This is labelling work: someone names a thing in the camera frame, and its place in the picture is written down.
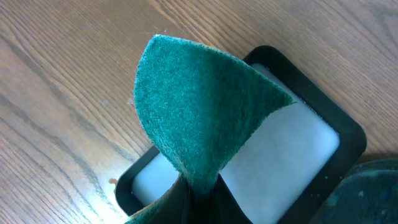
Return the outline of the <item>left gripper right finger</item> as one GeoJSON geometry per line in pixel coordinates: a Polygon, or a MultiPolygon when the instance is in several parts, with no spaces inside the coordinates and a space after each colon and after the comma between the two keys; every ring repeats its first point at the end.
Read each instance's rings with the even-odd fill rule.
{"type": "Polygon", "coordinates": [[[220,174],[214,186],[214,223],[252,224],[241,210],[220,174]]]}

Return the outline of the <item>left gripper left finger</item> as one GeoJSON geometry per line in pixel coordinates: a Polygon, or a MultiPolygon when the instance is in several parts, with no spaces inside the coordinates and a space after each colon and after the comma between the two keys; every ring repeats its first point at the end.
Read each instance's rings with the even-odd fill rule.
{"type": "Polygon", "coordinates": [[[157,211],[148,224],[183,224],[188,222],[190,187],[184,177],[179,177],[167,191],[157,211]]]}

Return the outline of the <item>green yellow sponge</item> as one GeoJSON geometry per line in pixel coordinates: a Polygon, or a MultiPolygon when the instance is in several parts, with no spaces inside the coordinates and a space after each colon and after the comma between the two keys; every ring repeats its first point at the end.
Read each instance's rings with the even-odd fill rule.
{"type": "MultiPolygon", "coordinates": [[[[271,113],[294,99],[231,54],[157,34],[137,66],[134,101],[147,137],[190,187],[187,223],[214,223],[220,171],[271,113]]],[[[148,223],[166,195],[129,222],[148,223]]]]}

